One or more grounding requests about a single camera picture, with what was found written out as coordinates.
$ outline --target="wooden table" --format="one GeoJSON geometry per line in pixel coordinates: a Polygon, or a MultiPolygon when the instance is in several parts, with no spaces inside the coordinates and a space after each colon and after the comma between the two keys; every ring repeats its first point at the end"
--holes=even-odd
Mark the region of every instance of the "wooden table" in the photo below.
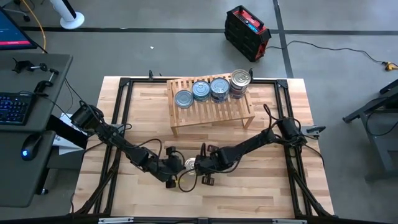
{"type": "MultiPolygon", "coordinates": [[[[99,94],[97,106],[104,112],[107,123],[111,121],[119,79],[120,77],[105,77],[99,94]]],[[[288,79],[288,83],[295,118],[304,126],[312,125],[304,80],[288,79]]],[[[248,129],[243,129],[241,121],[227,121],[184,127],[175,138],[169,123],[166,83],[135,83],[127,120],[132,124],[132,129],[126,132],[125,138],[133,144],[150,138],[159,138],[163,141],[164,148],[176,146],[186,158],[199,154],[203,142],[220,147],[233,146],[266,128],[268,116],[262,107],[263,103],[267,103],[272,114],[277,117],[272,85],[253,84],[249,86],[249,92],[256,117],[248,129]]],[[[278,128],[274,128],[274,132],[280,133],[278,128]]],[[[309,146],[319,150],[315,140],[308,141],[309,146]]],[[[97,143],[96,138],[91,138],[88,147],[97,143]]],[[[159,150],[159,145],[156,143],[150,143],[147,147],[155,153],[159,150]]],[[[73,199],[76,210],[84,204],[98,185],[104,150],[105,146],[102,145],[85,154],[73,199]]],[[[333,213],[322,160],[305,147],[303,147],[302,159],[308,188],[325,210],[333,213]]],[[[244,156],[234,172],[215,174],[213,177],[215,178],[214,186],[202,185],[199,179],[196,189],[190,193],[180,192],[178,188],[166,189],[164,183],[159,182],[151,174],[143,173],[135,168],[123,154],[112,216],[294,217],[284,150],[281,145],[271,144],[257,149],[244,156]]],[[[182,187],[189,189],[193,181],[194,177],[185,176],[182,187]]],[[[297,192],[300,208],[305,211],[301,191],[297,192]]],[[[107,194],[104,194],[103,207],[106,204],[106,197],[107,194]]]]}

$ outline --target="white paper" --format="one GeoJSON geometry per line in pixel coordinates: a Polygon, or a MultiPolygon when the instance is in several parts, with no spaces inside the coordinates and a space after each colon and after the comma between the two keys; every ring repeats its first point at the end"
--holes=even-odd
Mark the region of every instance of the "white paper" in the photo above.
{"type": "MultiPolygon", "coordinates": [[[[72,114],[66,114],[67,116],[64,115],[64,113],[61,114],[60,120],[63,121],[65,124],[73,127],[74,129],[76,129],[77,131],[79,131],[78,128],[76,128],[74,125],[72,125],[72,122],[70,121],[70,117],[72,116],[72,114]]],[[[52,143],[53,146],[58,146],[60,148],[60,155],[64,155],[66,153],[69,152],[76,152],[79,150],[83,150],[83,148],[75,145],[74,143],[56,135],[54,142],[52,143]]]]}

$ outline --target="wooden dish rack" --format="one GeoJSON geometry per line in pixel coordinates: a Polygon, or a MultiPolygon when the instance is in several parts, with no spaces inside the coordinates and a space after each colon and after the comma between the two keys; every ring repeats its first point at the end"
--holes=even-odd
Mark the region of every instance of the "wooden dish rack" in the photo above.
{"type": "Polygon", "coordinates": [[[241,119],[243,128],[248,128],[254,118],[254,107],[250,94],[246,94],[241,99],[228,97],[225,103],[214,103],[210,98],[203,103],[194,100],[191,107],[187,109],[179,108],[174,101],[175,94],[180,90],[192,91],[192,85],[199,80],[210,83],[215,78],[231,79],[231,74],[208,75],[204,77],[190,77],[167,81],[167,95],[169,98],[170,127],[173,135],[178,136],[180,127],[206,124],[219,121],[232,121],[241,119]]]}

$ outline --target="monitor screen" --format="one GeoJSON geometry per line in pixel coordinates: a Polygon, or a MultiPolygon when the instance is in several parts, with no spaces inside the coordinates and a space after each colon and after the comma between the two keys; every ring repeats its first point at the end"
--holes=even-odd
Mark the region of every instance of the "monitor screen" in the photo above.
{"type": "Polygon", "coordinates": [[[35,49],[36,44],[0,7],[0,50],[35,49]]]}

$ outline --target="gray desk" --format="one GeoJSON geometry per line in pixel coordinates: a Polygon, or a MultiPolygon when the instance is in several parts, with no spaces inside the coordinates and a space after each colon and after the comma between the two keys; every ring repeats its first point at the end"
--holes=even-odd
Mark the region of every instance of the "gray desk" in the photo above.
{"type": "MultiPolygon", "coordinates": [[[[53,87],[46,88],[44,93],[48,94],[48,99],[56,102],[60,94],[63,81],[68,73],[72,62],[71,55],[57,54],[31,54],[31,53],[0,53],[0,91],[12,92],[30,91],[33,92],[36,84],[42,80],[48,80],[50,72],[35,70],[34,72],[23,71],[20,74],[11,71],[14,68],[16,60],[29,60],[34,65],[45,63],[49,68],[54,68],[60,73],[53,78],[53,87]]],[[[18,131],[18,132],[41,132],[44,131],[47,121],[50,118],[54,104],[45,98],[37,98],[28,122],[25,126],[0,125],[0,131],[18,131]]]]}
{"type": "MultiPolygon", "coordinates": [[[[35,70],[34,72],[21,72],[17,74],[11,71],[14,68],[14,61],[29,60],[34,65],[39,63],[47,64],[48,68],[54,68],[60,72],[58,77],[53,79],[53,86],[44,90],[48,99],[56,102],[63,81],[72,62],[70,55],[56,54],[30,54],[0,52],[0,91],[18,92],[34,91],[36,84],[42,80],[48,80],[49,72],[35,70]]],[[[47,162],[51,153],[55,133],[71,133],[69,126],[62,127],[61,124],[52,123],[51,115],[53,103],[42,97],[37,97],[29,120],[25,126],[0,125],[0,206],[2,207],[27,207],[30,205],[35,193],[39,193],[44,185],[49,168],[47,162]],[[50,129],[49,126],[61,126],[60,130],[50,129]],[[23,142],[32,133],[43,133],[40,141],[39,152],[32,161],[21,159],[21,148],[23,142]]]]}

